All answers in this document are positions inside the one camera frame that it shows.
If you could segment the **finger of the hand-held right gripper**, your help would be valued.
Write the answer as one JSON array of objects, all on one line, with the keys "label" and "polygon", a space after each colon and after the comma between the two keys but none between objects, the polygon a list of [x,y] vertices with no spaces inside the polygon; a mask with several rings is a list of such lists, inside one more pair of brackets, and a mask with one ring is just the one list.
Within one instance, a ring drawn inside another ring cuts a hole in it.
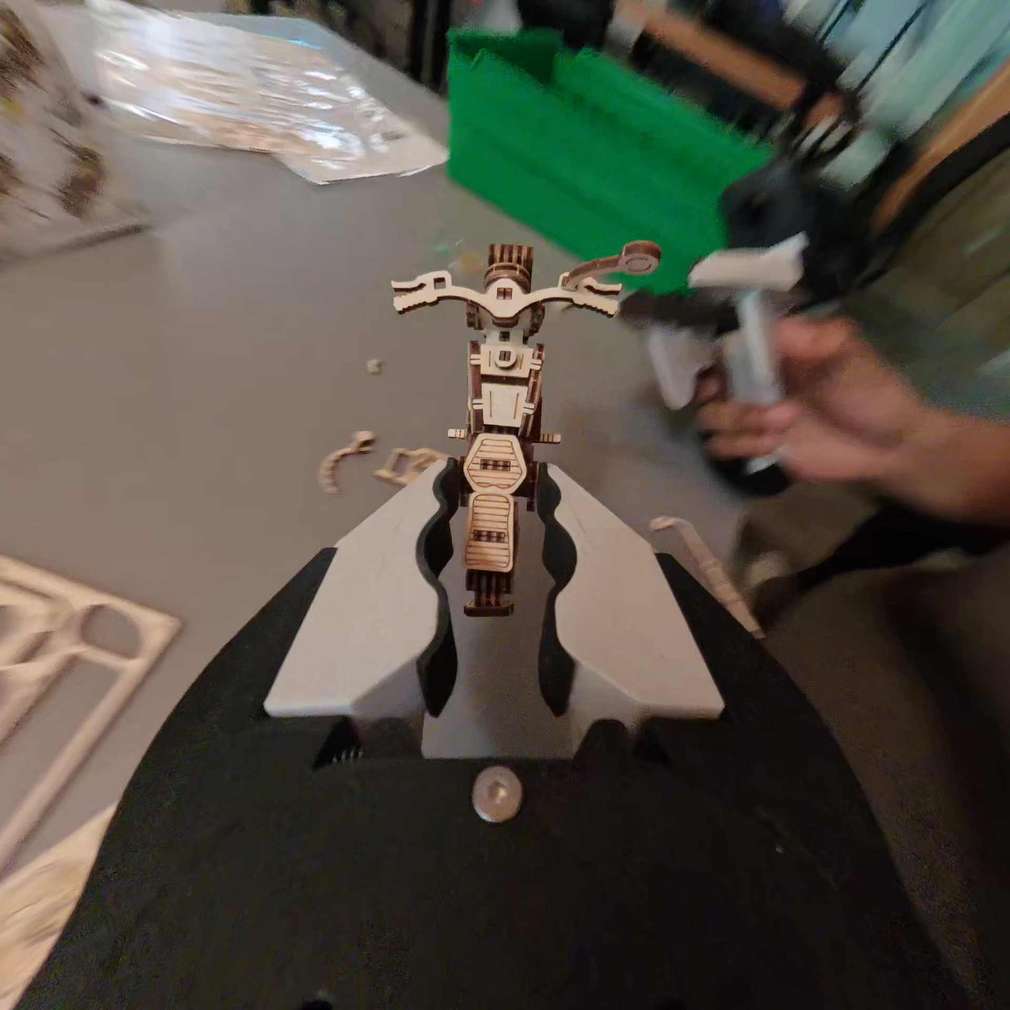
[{"label": "finger of the hand-held right gripper", "polygon": [[766,248],[731,248],[701,259],[688,273],[692,290],[792,290],[802,280],[807,234]]},{"label": "finger of the hand-held right gripper", "polygon": [[714,344],[706,331],[695,327],[656,324],[645,346],[665,407],[681,411],[694,399],[699,376],[714,362]]}]

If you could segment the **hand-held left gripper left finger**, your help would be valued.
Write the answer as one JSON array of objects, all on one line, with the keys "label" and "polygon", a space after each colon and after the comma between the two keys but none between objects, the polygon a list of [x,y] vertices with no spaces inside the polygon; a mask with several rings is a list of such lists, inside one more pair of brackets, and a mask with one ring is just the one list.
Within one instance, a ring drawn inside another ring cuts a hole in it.
[{"label": "hand-held left gripper left finger", "polygon": [[454,461],[436,461],[337,541],[264,701],[276,718],[436,717],[456,678],[448,596]]}]

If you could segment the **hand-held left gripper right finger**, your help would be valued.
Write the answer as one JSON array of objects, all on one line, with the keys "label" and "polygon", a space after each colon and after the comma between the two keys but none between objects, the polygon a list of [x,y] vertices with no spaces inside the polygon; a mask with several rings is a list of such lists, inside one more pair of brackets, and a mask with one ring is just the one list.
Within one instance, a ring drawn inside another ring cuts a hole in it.
[{"label": "hand-held left gripper right finger", "polygon": [[554,464],[537,480],[551,586],[537,656],[570,722],[714,720],[724,700],[651,545]]}]

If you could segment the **thin wooden lever piece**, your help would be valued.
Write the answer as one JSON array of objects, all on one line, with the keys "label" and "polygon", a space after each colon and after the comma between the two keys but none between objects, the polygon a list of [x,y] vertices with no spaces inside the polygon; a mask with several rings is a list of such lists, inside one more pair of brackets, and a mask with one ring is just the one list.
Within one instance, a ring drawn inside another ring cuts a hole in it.
[{"label": "thin wooden lever piece", "polygon": [[723,562],[686,519],[660,515],[650,519],[649,537],[656,553],[673,556],[706,591],[754,638],[764,629],[734,584]]}]

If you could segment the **wooden motorcycle model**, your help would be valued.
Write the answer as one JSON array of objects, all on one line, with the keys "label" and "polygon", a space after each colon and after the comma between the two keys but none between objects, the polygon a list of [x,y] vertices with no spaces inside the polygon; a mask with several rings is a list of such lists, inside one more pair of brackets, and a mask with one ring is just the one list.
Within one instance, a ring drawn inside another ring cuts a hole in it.
[{"label": "wooden motorcycle model", "polygon": [[536,446],[561,440],[541,429],[546,351],[534,338],[549,306],[614,317],[621,284],[599,277],[650,275],[661,264],[662,248],[632,241],[617,255],[582,262],[561,274],[554,286],[539,289],[533,287],[533,259],[530,246],[490,246],[481,290],[458,285],[445,270],[391,283],[398,314],[458,301],[468,326],[479,334],[469,344],[467,423],[449,433],[468,448],[460,466],[461,501],[467,506],[464,587],[472,595],[463,610],[471,617],[512,613],[519,503],[525,501],[529,510],[536,503]]}]

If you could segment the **grey desk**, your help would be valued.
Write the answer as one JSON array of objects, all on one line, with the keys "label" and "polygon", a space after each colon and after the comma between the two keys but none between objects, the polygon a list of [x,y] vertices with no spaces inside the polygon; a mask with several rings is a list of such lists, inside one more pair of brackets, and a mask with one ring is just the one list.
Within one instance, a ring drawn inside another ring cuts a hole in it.
[{"label": "grey desk", "polygon": [[[466,414],[461,306],[397,316],[390,282],[487,246],[536,249],[536,283],[583,257],[457,187],[407,178],[308,183],[272,158],[153,144],[112,130],[152,230],[2,271],[2,553],[183,622],[132,702],[26,840],[9,872],[122,794],[167,716],[215,654],[319,549],[397,489],[393,448],[452,451]],[[629,526],[679,516],[728,562],[739,498],[663,407],[638,334],[562,311],[547,350],[544,428],[558,464]],[[358,430],[338,496],[321,461]],[[543,528],[521,514],[515,613],[461,614],[464,517],[442,578],[460,656],[430,759],[568,756],[537,686],[550,588]]]}]

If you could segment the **person's right hand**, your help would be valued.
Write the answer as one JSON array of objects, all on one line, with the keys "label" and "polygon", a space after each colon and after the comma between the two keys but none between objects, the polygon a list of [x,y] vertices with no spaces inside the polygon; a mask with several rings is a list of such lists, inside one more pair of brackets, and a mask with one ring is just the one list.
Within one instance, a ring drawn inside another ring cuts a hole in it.
[{"label": "person's right hand", "polygon": [[843,319],[776,324],[785,388],[772,406],[744,403],[714,378],[698,420],[718,459],[775,457],[796,481],[867,484],[908,501],[930,494],[940,416]]}]

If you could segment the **curved wooden piece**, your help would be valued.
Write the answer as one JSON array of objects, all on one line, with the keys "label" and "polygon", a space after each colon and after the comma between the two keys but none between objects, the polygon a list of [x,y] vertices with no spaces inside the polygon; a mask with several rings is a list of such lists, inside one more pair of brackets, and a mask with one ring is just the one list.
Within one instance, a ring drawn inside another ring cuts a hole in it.
[{"label": "curved wooden piece", "polygon": [[372,430],[359,430],[350,437],[349,443],[327,454],[320,463],[317,480],[322,491],[328,496],[341,494],[338,483],[338,468],[347,458],[370,453],[377,441],[377,435]]}]

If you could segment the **green plastic bin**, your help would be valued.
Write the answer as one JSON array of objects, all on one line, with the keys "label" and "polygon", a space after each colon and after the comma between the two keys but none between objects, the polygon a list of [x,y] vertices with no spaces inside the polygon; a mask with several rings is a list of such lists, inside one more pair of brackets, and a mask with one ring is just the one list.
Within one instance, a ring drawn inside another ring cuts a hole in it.
[{"label": "green plastic bin", "polygon": [[684,291],[725,248],[725,189],[775,155],[557,32],[448,33],[448,175],[583,260],[633,240],[662,248],[631,287]]}]

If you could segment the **large wooden cutout sheet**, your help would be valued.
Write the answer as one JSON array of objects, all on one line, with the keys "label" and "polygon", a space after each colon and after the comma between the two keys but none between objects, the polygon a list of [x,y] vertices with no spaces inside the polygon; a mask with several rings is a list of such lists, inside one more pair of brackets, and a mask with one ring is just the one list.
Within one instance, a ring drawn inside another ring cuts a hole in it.
[{"label": "large wooden cutout sheet", "polygon": [[2,557],[2,876],[118,804],[164,715],[148,687],[185,624]]}]

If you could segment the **pale paper sheet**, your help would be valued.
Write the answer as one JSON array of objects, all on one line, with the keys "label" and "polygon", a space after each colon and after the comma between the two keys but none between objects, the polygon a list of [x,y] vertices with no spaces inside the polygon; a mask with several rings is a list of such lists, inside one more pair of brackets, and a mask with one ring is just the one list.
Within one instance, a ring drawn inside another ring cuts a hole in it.
[{"label": "pale paper sheet", "polygon": [[1,1007],[14,1008],[80,900],[112,804],[1,884]]}]

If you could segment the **clear plastic bag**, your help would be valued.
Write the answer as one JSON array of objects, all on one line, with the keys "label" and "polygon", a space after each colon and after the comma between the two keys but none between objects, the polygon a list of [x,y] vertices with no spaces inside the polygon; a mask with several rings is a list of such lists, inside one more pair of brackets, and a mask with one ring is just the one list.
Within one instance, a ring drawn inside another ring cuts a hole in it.
[{"label": "clear plastic bag", "polygon": [[264,154],[314,185],[410,176],[448,152],[323,49],[205,15],[87,2],[99,94],[125,133]]}]

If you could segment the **printed paper sheet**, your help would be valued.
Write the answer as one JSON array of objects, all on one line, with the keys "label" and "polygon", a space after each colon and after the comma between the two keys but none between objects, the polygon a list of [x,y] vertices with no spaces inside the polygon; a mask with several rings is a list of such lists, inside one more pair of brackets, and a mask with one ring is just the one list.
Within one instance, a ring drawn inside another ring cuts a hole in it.
[{"label": "printed paper sheet", "polygon": [[2,2],[2,266],[144,227],[37,3]]}]

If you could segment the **small wooden frame piece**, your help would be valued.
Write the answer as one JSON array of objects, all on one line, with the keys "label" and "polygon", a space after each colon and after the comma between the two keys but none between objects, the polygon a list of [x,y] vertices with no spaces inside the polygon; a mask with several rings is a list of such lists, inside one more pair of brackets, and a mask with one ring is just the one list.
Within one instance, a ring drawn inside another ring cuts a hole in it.
[{"label": "small wooden frame piece", "polygon": [[395,448],[383,466],[372,472],[372,476],[397,487],[406,487],[427,469],[447,458],[445,453],[432,448]]}]

